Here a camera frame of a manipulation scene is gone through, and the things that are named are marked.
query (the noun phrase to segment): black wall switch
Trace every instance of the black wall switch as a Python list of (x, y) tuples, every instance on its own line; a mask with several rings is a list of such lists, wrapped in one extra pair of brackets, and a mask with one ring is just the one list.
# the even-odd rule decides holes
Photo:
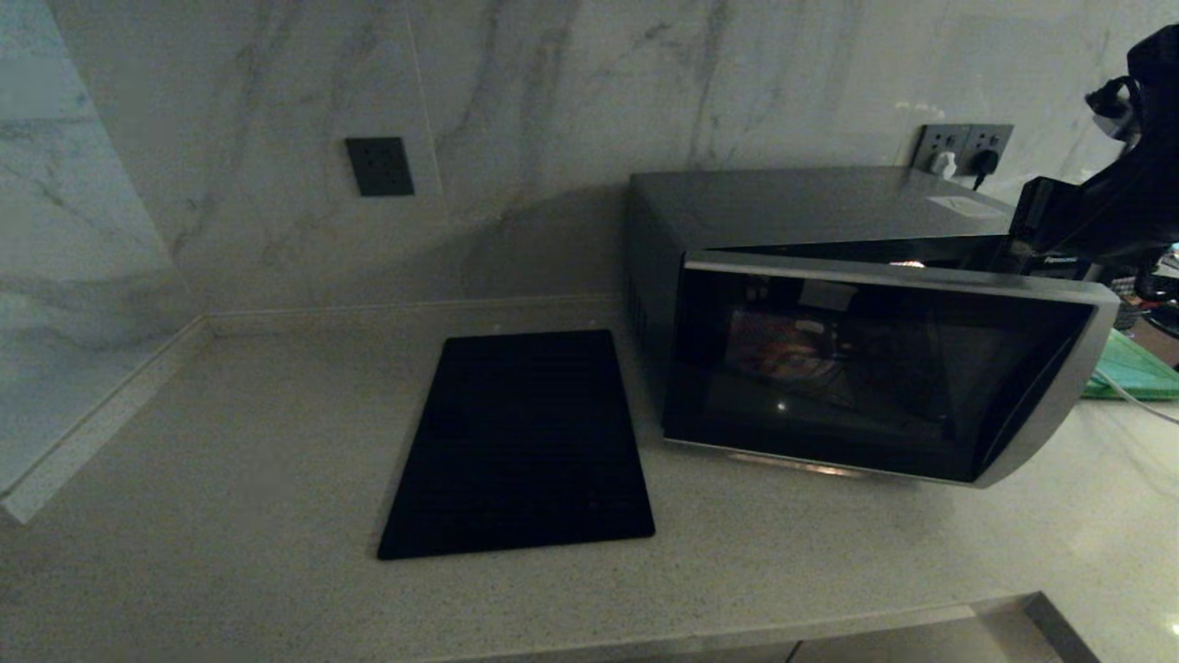
[(344, 138), (361, 196), (413, 196), (401, 138)]

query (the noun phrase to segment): silver microwave frame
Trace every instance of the silver microwave frame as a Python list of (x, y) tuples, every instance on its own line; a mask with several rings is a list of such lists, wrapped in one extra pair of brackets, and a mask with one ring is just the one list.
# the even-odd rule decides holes
[[(1034, 276), (1016, 276), (1010, 274), (990, 274), (982, 271), (964, 271), (953, 269), (900, 267), (888, 264), (856, 263), (831, 260), (796, 258), (765, 256), (757, 254), (738, 254), (722, 250), (699, 250), (684, 254), (683, 270), (720, 271), (729, 274), (750, 274), (770, 277), (822, 278), (848, 283), (865, 283), (880, 285), (900, 285), (905, 288), (924, 288), (931, 290), (976, 293), (1005, 297), (1021, 297), (1045, 301), (1063, 301), (1086, 304), (1091, 314), (1073, 344), (1068, 356), (1062, 362), (1052, 383), (1032, 409), (1027, 420), (1007, 444), (999, 457), (970, 483), (960, 483), (923, 474), (900, 474), (926, 481), (948, 483), (984, 488), (1008, 477), (1027, 462), (1053, 436), (1068, 416), (1093, 374), (1093, 368), (1101, 357), (1109, 329), (1118, 314), (1120, 300), (1108, 288), (1098, 283), (1062, 281)], [(677, 288), (677, 300), (681, 293)], [(694, 447), (706, 447), (725, 453), (746, 453), (740, 447), (720, 447), (694, 442), (692, 440), (670, 439), (668, 442), (685, 444)], [(796, 458), (777, 454), (753, 454), (778, 458), (802, 464), (831, 465), (815, 459)], [(839, 466), (849, 470), (893, 474), (862, 466)]]

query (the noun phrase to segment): baseboard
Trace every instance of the baseboard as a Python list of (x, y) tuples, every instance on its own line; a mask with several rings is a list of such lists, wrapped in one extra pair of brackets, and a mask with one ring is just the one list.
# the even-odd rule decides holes
[(169, 379), (213, 340), (204, 316), (139, 366), (0, 495), (7, 517), (27, 524)]
[(216, 336), (264, 336), (304, 332), (342, 329), (382, 329), (402, 322), (416, 313), (461, 311), (487, 308), (522, 308), (534, 306), (590, 306), (620, 303), (621, 295), (572, 295), (551, 297), (514, 297), (502, 300), (460, 300), (399, 304), (334, 307), (296, 310), (259, 310), (211, 313), (205, 317)]

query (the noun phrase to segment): white plug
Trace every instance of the white plug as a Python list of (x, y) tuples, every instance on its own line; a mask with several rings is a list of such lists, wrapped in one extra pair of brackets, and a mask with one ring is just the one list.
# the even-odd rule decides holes
[(950, 179), (957, 172), (957, 164), (954, 163), (954, 152), (937, 152), (934, 157), (929, 172), (940, 176), (942, 179)]

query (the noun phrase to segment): microwave oven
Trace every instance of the microwave oven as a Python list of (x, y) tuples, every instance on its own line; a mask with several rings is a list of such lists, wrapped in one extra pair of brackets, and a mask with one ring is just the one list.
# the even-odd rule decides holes
[(627, 310), (665, 439), (975, 487), (1010, 474), (1119, 306), (1067, 256), (986, 271), (1010, 211), (910, 169), (632, 176)]

